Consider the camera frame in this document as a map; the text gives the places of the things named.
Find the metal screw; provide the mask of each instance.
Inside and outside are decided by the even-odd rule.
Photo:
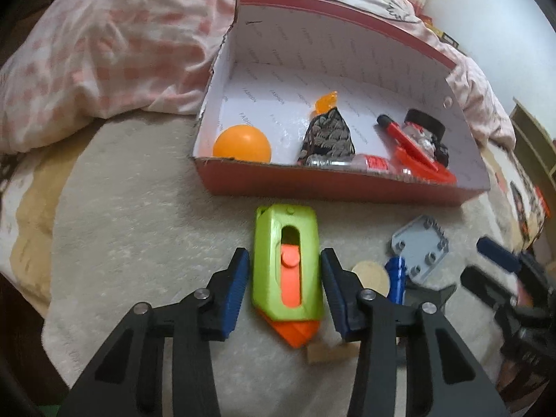
[[[210,290],[207,288],[198,288],[193,292],[193,296],[198,300],[205,300],[210,296]]]
[[[432,302],[424,302],[421,305],[421,309],[423,309],[423,312],[429,313],[431,315],[433,313],[436,313],[436,306]]]
[[[146,302],[138,302],[133,306],[133,313],[143,315],[148,312],[148,304]]]
[[[359,296],[361,297],[362,300],[372,301],[374,298],[376,298],[376,293],[374,290],[371,290],[370,288],[364,288],[359,293]]]

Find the cardboard box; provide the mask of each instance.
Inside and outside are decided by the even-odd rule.
[[[490,185],[445,79],[454,66],[421,40],[346,6],[237,0],[198,114],[197,171],[215,195],[460,205]],[[394,144],[377,126],[379,114],[402,123],[418,108],[439,119],[457,185],[297,166],[315,101],[332,90],[357,153],[391,157]],[[270,164],[212,158],[216,138],[237,124],[265,133]]]

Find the red marker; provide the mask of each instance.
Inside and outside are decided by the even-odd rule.
[[[400,128],[400,126],[385,114],[381,114],[376,118],[377,123],[386,130],[386,132],[392,136],[399,144],[406,150],[406,152],[420,161],[433,171],[438,171],[438,165],[434,160],[429,158],[419,147],[415,141],[413,141],[409,136],[407,136]]]

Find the blue toy piece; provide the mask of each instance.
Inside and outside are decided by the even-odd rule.
[[[513,255],[507,249],[500,246],[489,237],[481,237],[477,241],[477,252],[485,256],[491,262],[496,263],[510,273],[518,273],[521,270],[521,263],[518,256]]]
[[[405,260],[403,257],[392,257],[385,265],[390,276],[390,291],[387,298],[395,304],[404,303],[405,292]]]

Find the plastic bottle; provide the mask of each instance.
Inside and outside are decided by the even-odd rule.
[[[362,153],[338,158],[311,155],[308,157],[305,165],[313,168],[326,168],[331,170],[395,173],[390,163],[385,158]]]

